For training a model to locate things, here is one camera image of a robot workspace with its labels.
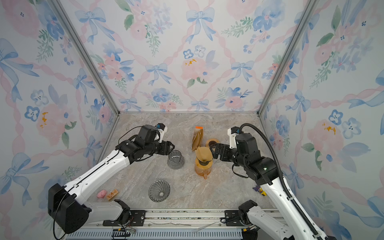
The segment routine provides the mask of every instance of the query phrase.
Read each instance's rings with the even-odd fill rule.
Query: black cable
[[[118,146],[119,146],[119,148],[118,148],[118,152],[116,153],[115,156],[113,156],[111,159],[109,159],[108,162],[109,162],[110,160],[114,159],[114,158],[120,153],[120,139],[121,139],[122,137],[124,137],[127,133],[129,133],[130,131],[132,131],[132,130],[134,130],[135,128],[138,128],[138,127],[142,127],[142,126],[137,126],[137,127],[132,128],[131,130],[129,130],[129,131],[126,132],[123,136],[121,136],[121,137],[119,138],[119,140],[118,140]],[[101,166],[103,166],[103,165],[100,165],[100,166],[99,166],[97,169],[95,169],[92,173],[94,173],[94,172],[97,171],[99,168],[101,168]],[[66,194],[64,194],[64,196],[63,196],[63,198],[61,199],[59,205],[57,206],[56,213],[55,213],[55,217],[53,218],[53,236],[55,237],[56,240],[60,240],[60,239],[62,239],[62,238],[65,236],[65,234],[64,234],[61,238],[57,238],[57,237],[56,237],[56,234],[55,234],[55,221],[56,221],[57,211],[59,210],[59,207],[60,207],[62,201],[64,200],[65,196],[66,196],[67,194],[69,194],[69,192],[70,192],[73,188],[74,188],[74,187],[72,187]]]
[[[273,160],[275,161],[275,165],[276,165],[276,168],[277,168],[277,174],[279,176],[279,180],[280,180],[281,186],[283,187],[284,192],[287,194],[288,198],[291,199],[292,204],[295,206],[296,210],[299,212],[299,214],[301,215],[301,217],[303,218],[305,223],[308,225],[309,229],[313,232],[313,234],[315,236],[318,235],[319,233],[317,232],[317,230],[314,228],[314,226],[309,221],[309,219],[307,218],[307,216],[305,215],[303,210],[300,208],[300,206],[297,204],[297,202],[292,198],[291,193],[288,191],[288,188],[287,188],[287,186],[285,185],[285,182],[284,182],[283,172],[281,171],[281,167],[280,167],[279,161],[277,160],[277,156],[276,156],[275,150],[273,149],[273,147],[272,147],[271,143],[269,142],[268,138],[263,134],[262,131],[260,131],[260,129],[258,129],[255,125],[252,125],[250,123],[242,124],[240,126],[240,132],[242,131],[243,127],[245,127],[245,126],[253,128],[263,138],[263,140],[265,141],[266,145],[269,148],[269,151],[272,154]],[[322,238],[320,236],[317,236],[317,239],[318,240],[322,240]]]
[[[121,139],[122,137],[124,137],[125,135],[127,135],[127,133],[129,133],[130,131],[132,131],[132,130],[134,130],[135,128],[138,128],[138,127],[142,127],[142,126],[137,126],[137,127],[132,128],[131,130],[129,130],[128,132],[124,133],[124,135],[121,136],[121,137],[119,138],[119,140],[118,140],[118,146],[119,146],[118,152],[117,152],[116,155],[113,156],[110,160],[112,160],[114,157],[116,157],[116,156],[120,153],[120,139]]]
[[[242,177],[242,178],[249,178],[249,177],[247,177],[247,176],[243,176],[243,175],[240,175],[240,174],[238,174],[238,173],[235,173],[235,171],[233,170],[233,167],[238,167],[239,165],[235,165],[235,164],[233,164],[232,165],[232,172],[234,173],[234,174],[236,174],[236,175],[238,175],[239,177]]]
[[[56,240],[60,240],[60,239],[62,239],[62,238],[65,236],[65,234],[66,234],[66,233],[64,233],[64,235],[61,236],[60,238],[57,238],[57,237],[56,237],[56,234],[55,234],[55,221],[56,221],[57,211],[59,210],[59,207],[60,207],[61,203],[63,202],[65,196],[67,196],[67,194],[69,194],[68,192],[66,192],[66,194],[64,194],[63,198],[61,199],[59,205],[58,205],[57,208],[56,208],[55,217],[53,218],[53,229],[52,229],[52,230],[53,230],[53,236],[55,237]]]
[[[146,158],[144,158],[144,159],[139,159],[139,160],[136,160],[135,162],[141,162],[141,161],[144,161],[144,160],[146,160],[146,159],[148,159],[148,158],[150,158],[150,157],[152,157],[153,155],[150,155],[149,157],[146,157]]]

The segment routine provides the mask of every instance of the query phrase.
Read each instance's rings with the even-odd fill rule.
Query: gray marble surface
[[[196,174],[194,162],[196,155],[191,150],[192,135],[195,126],[204,127],[203,143],[209,138],[216,138],[221,143],[229,144],[227,129],[248,122],[259,127],[257,115],[254,113],[125,113],[114,131],[106,154],[118,144],[118,139],[129,129],[144,124],[164,123],[168,131],[164,140],[171,141],[185,158],[181,169],[173,170],[167,166],[167,156],[154,155],[142,161],[134,162],[105,182],[89,199],[91,202],[105,202],[96,194],[105,189],[119,191],[117,199],[123,200],[131,208],[237,208],[247,200],[254,200],[263,208],[275,207],[268,196],[262,196],[252,188],[256,186],[251,179],[244,179],[232,172],[232,163],[214,160],[208,179]],[[270,156],[264,151],[266,144],[251,128],[262,156]],[[124,140],[137,134],[139,129],[132,130]],[[245,175],[241,167],[235,172]],[[148,188],[156,180],[165,180],[170,185],[169,197],[163,202],[153,202],[148,197]]]

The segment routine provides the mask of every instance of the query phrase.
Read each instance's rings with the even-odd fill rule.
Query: small toy figure
[[[266,193],[263,191],[263,189],[259,185],[257,185],[256,187],[253,187],[253,189],[261,193],[263,196],[266,196]]]

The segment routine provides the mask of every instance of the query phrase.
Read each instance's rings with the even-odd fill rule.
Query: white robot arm
[[[249,133],[243,133],[242,128],[252,127],[266,142],[272,157],[262,157],[257,147],[256,139]],[[311,219],[303,206],[295,200],[291,189],[287,188],[286,179],[281,172],[276,154],[265,135],[252,124],[228,129],[229,145],[217,143],[215,159],[233,162],[235,166],[242,166],[248,177],[254,180],[272,199],[287,224],[284,226],[273,217],[266,214],[261,207],[252,200],[239,206],[239,217],[243,224],[254,224],[263,229],[275,240],[326,240],[330,239]]]
[[[167,127],[162,123],[141,126],[137,135],[119,142],[115,150],[89,171],[64,186],[52,186],[48,191],[48,213],[54,222],[65,233],[73,233],[85,223],[101,220],[126,224],[131,219],[131,212],[123,201],[91,203],[87,199],[121,169],[147,159],[143,159],[144,155],[169,155],[175,146],[162,140],[166,131]]]

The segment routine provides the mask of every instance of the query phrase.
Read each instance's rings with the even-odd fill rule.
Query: floral wallpaper
[[[0,6],[0,239],[51,239],[48,189],[96,163],[115,114],[46,1]]]
[[[120,110],[165,112],[257,110],[306,2],[61,1]]]
[[[384,239],[383,13],[320,0],[261,115],[291,189],[338,240]]]

